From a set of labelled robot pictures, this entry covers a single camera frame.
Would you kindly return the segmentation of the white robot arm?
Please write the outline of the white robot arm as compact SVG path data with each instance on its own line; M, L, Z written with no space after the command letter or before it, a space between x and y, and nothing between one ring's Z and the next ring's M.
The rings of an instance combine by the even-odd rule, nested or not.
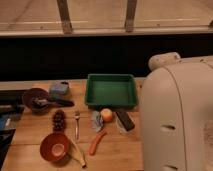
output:
M140 97L144 171L213 171L213 55L154 55Z

